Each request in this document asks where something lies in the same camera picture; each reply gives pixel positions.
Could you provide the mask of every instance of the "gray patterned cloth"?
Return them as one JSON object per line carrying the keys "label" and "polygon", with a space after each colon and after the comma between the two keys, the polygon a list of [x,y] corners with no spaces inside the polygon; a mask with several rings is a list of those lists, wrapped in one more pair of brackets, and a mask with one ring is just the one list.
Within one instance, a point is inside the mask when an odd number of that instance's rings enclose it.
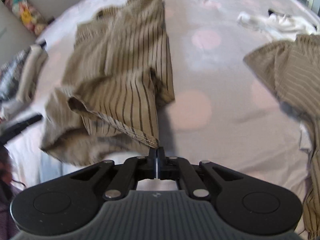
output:
{"label": "gray patterned cloth", "polygon": [[30,48],[22,50],[0,67],[0,101],[9,101],[16,95],[29,53]]}

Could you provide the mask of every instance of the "mattress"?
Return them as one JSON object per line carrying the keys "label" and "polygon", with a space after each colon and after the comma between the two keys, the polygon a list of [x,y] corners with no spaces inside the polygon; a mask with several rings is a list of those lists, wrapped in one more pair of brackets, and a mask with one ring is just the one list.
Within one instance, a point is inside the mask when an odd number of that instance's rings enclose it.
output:
{"label": "mattress", "polygon": [[[126,0],[83,0],[68,9],[39,40],[46,39],[49,59],[38,81],[35,100],[19,118],[44,106],[59,86],[73,52],[77,24],[101,7]],[[309,187],[308,154],[299,150],[300,124],[242,62],[244,55],[267,43],[264,33],[244,29],[241,11],[268,15],[272,8],[302,16],[315,25],[319,18],[297,0],[164,0],[176,100],[158,112],[160,143],[168,156],[191,163],[211,160],[231,169],[292,190],[303,201]],[[28,186],[79,169],[39,150],[43,123],[9,142],[15,176]],[[116,163],[137,153],[113,153]],[[172,189],[172,183],[144,181],[139,189]],[[297,233],[303,232],[303,222]]]}

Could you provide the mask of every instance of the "folded clothes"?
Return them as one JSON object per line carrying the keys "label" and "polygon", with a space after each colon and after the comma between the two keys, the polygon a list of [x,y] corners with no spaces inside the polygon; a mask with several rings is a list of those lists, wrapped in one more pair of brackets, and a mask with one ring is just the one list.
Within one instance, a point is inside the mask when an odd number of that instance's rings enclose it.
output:
{"label": "folded clothes", "polygon": [[74,165],[158,148],[157,106],[174,100],[162,0],[128,0],[78,26],[47,106],[41,149]]}
{"label": "folded clothes", "polygon": [[32,45],[4,64],[0,74],[0,118],[9,121],[32,100],[41,68],[48,54],[40,45]]}
{"label": "folded clothes", "polygon": [[303,219],[309,239],[315,239],[320,235],[320,36],[275,41],[245,56],[244,62],[308,129],[314,151],[310,154],[312,187],[303,205]]}
{"label": "folded clothes", "polygon": [[245,28],[263,31],[271,40],[295,41],[298,34],[320,34],[316,26],[300,16],[272,12],[269,17],[241,12],[237,22]]}

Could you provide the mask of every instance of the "tan striped fabric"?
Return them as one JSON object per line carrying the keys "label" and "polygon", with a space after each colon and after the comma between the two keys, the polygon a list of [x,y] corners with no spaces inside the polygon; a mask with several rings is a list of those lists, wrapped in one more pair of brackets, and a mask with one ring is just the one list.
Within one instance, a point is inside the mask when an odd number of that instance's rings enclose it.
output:
{"label": "tan striped fabric", "polygon": [[312,187],[303,204],[309,239],[320,235],[320,36],[298,35],[245,56],[244,61],[277,97],[291,105],[308,128],[314,149]]}
{"label": "tan striped fabric", "polygon": [[157,106],[174,100],[162,0],[128,0],[78,27],[41,148],[75,165],[159,146]]}

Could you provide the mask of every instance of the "bed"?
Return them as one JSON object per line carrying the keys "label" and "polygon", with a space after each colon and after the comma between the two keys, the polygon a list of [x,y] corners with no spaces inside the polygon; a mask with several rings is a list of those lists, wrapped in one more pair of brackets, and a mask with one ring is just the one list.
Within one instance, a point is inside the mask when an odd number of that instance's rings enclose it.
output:
{"label": "bed", "polygon": [[[45,114],[45,103],[59,86],[73,52],[77,24],[88,21],[101,7],[126,0],[83,0],[47,28],[49,59],[33,104],[19,116]],[[269,8],[303,16],[314,25],[320,19],[297,0],[164,0],[170,39],[176,100],[158,112],[160,142],[168,156],[191,163],[215,163],[292,190],[303,201],[310,181],[308,154],[299,150],[300,124],[284,113],[277,101],[242,62],[244,55],[267,43],[264,33],[238,25],[241,11],[267,15]],[[41,152],[43,123],[7,145],[15,177],[28,187],[80,169]],[[107,156],[117,163],[137,153]],[[172,189],[173,183],[143,181],[139,189]],[[304,236],[301,220],[296,232]]]}

